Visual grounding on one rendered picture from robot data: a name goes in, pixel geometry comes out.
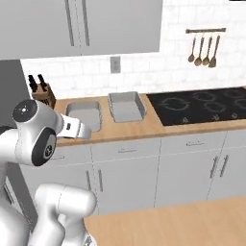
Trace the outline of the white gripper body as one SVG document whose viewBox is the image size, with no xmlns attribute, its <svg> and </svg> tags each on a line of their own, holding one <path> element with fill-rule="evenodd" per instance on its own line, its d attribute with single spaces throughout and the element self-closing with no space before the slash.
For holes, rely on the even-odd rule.
<svg viewBox="0 0 246 246">
<path fill-rule="evenodd" d="M 85 140 L 90 140 L 91 138 L 91 129 L 88 125 L 82 123 L 81 120 L 78 120 L 77 122 L 76 137 L 83 138 Z"/>
</svg>

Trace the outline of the grey drawer front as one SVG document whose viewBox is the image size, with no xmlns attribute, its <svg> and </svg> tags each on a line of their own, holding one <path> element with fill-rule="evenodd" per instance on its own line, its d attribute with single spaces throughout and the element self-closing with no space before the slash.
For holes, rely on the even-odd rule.
<svg viewBox="0 0 246 246">
<path fill-rule="evenodd" d="M 160 139 L 156 137 L 91 145 L 91 154 L 94 162 L 151 157 L 157 156 L 159 152 Z"/>
<path fill-rule="evenodd" d="M 246 147 L 246 129 L 228 131 L 224 147 Z"/>
<path fill-rule="evenodd" d="M 49 160 L 48 165 L 73 165 L 90 163 L 91 153 L 89 145 L 74 145 L 58 147 L 52 157 L 64 156 L 62 160 Z"/>
<path fill-rule="evenodd" d="M 225 132 L 167 136 L 161 140 L 162 155 L 220 149 Z"/>
</svg>

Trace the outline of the grey lower cupboard door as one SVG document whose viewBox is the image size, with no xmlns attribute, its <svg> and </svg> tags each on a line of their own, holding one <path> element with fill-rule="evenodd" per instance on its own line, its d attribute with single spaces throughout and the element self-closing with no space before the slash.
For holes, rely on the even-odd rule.
<svg viewBox="0 0 246 246">
<path fill-rule="evenodd" d="M 37 188 L 44 183 L 73 185 L 88 189 L 86 171 L 89 171 L 91 191 L 96 192 L 91 163 L 49 167 L 31 167 L 21 165 L 20 168 L 32 198 L 35 197 Z"/>
<path fill-rule="evenodd" d="M 229 160 L 222 178 L 224 158 Z M 224 149 L 214 173 L 208 199 L 218 200 L 246 195 L 246 147 Z"/>
<path fill-rule="evenodd" d="M 213 160 L 219 150 L 160 157 L 156 208 L 205 201 Z"/>
<path fill-rule="evenodd" d="M 119 213 L 154 206 L 158 157 L 96 162 L 94 175 L 99 214 Z M 98 169 L 102 170 L 103 192 Z"/>
</svg>

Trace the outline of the grey cupboard door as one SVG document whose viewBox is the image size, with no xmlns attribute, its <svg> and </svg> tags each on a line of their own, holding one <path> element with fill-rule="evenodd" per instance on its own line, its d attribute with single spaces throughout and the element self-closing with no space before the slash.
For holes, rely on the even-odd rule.
<svg viewBox="0 0 246 246">
<path fill-rule="evenodd" d="M 91 191 L 96 192 L 91 163 L 49 167 L 31 167 L 21 165 L 20 168 L 32 198 L 35 197 L 37 188 L 44 183 L 73 185 L 88 189 L 86 171 L 89 171 Z"/>
<path fill-rule="evenodd" d="M 219 150 L 160 157 L 156 208 L 205 201 L 213 160 Z"/>
<path fill-rule="evenodd" d="M 159 51 L 162 0 L 86 0 L 86 13 L 89 46 L 86 46 L 82 0 L 77 0 L 83 55 Z"/>
<path fill-rule="evenodd" d="M 229 160 L 222 178 L 224 158 Z M 224 149 L 214 173 L 208 199 L 218 200 L 246 195 L 246 147 Z"/>
<path fill-rule="evenodd" d="M 80 54 L 75 0 L 68 0 L 74 47 L 64 0 L 0 0 L 0 60 Z"/>
<path fill-rule="evenodd" d="M 119 213 L 154 206 L 158 157 L 96 162 L 94 175 L 99 214 Z M 98 169 L 102 170 L 103 192 Z"/>
</svg>

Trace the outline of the wooden knife block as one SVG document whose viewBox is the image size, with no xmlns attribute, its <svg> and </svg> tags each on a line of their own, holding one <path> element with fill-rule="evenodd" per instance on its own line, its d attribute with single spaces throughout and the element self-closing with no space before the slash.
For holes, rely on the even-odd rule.
<svg viewBox="0 0 246 246">
<path fill-rule="evenodd" d="M 50 86 L 47 86 L 45 90 L 42 89 L 41 85 L 37 85 L 37 91 L 32 93 L 32 97 L 38 100 L 50 108 L 54 109 L 56 105 L 56 97 Z"/>
</svg>

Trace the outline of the grey fridge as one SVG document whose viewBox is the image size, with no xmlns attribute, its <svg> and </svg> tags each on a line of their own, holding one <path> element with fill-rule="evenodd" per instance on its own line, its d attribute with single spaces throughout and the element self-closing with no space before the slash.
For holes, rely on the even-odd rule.
<svg viewBox="0 0 246 246">
<path fill-rule="evenodd" d="M 30 95 L 24 78 L 20 60 L 0 61 L 0 127 L 15 128 L 12 120 L 13 108 Z M 32 232 L 37 222 L 37 211 L 25 183 L 20 165 L 7 164 L 7 174 L 3 192 L 5 200 L 18 210 L 29 224 Z"/>
</svg>

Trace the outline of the grey upper cupboard door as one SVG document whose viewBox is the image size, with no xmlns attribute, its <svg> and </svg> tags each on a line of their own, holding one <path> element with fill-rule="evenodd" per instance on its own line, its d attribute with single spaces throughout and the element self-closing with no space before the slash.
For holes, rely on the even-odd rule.
<svg viewBox="0 0 246 246">
<path fill-rule="evenodd" d="M 77 0 L 83 55 L 159 51 L 162 0 L 86 0 L 86 13 L 89 46 L 86 46 L 82 0 Z"/>
<path fill-rule="evenodd" d="M 0 0 L 0 60 L 80 54 L 75 0 L 68 0 L 74 47 L 64 0 Z"/>
</svg>

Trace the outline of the black hob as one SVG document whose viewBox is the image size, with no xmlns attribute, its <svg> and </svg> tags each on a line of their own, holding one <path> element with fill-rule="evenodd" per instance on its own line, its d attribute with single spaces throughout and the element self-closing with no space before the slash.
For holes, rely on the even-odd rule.
<svg viewBox="0 0 246 246">
<path fill-rule="evenodd" d="M 246 88 L 231 87 L 147 95 L 163 126 L 246 119 Z"/>
</svg>

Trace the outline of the wooden hanging spoon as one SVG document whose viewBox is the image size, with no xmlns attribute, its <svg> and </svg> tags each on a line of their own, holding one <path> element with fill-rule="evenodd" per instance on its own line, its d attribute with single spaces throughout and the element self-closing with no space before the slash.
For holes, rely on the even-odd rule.
<svg viewBox="0 0 246 246">
<path fill-rule="evenodd" d="M 209 37 L 208 51 L 207 51 L 207 54 L 202 61 L 202 65 L 208 65 L 209 64 L 209 50 L 211 47 L 211 43 L 212 43 L 212 36 Z"/>
<path fill-rule="evenodd" d="M 201 55 L 202 55 L 202 49 L 203 49 L 204 40 L 205 40 L 205 38 L 204 37 L 201 37 L 199 55 L 198 55 L 198 57 L 194 61 L 194 64 L 196 66 L 199 66 L 202 63 Z"/>
<path fill-rule="evenodd" d="M 192 42 L 192 50 L 191 50 L 191 54 L 188 57 L 188 61 L 189 62 L 193 62 L 194 61 L 194 49 L 195 49 L 195 43 L 196 43 L 196 37 L 193 39 Z"/>
</svg>

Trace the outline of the wooden hanging spatula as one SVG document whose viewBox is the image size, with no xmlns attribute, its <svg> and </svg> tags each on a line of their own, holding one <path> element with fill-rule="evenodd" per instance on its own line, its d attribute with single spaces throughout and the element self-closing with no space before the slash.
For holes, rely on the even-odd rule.
<svg viewBox="0 0 246 246">
<path fill-rule="evenodd" d="M 213 53 L 213 56 L 209 62 L 209 68 L 214 68 L 216 66 L 216 53 L 217 53 L 217 49 L 219 46 L 219 42 L 220 42 L 220 35 L 217 36 L 217 38 L 216 38 L 214 53 Z"/>
</svg>

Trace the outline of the grey wall outlet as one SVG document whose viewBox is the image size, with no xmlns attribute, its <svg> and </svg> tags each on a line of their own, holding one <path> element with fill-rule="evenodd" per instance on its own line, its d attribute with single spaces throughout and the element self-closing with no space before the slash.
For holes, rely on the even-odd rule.
<svg viewBox="0 0 246 246">
<path fill-rule="evenodd" d="M 111 73 L 119 73 L 121 71 L 120 57 L 111 57 Z"/>
</svg>

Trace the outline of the wooden utensil rail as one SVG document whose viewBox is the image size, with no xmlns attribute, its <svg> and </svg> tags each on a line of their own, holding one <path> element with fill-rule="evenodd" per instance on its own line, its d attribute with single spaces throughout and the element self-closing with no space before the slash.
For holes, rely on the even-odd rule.
<svg viewBox="0 0 246 246">
<path fill-rule="evenodd" d="M 200 34 L 200 33 L 225 33 L 226 28 L 207 28 L 207 29 L 186 29 L 186 34 Z"/>
</svg>

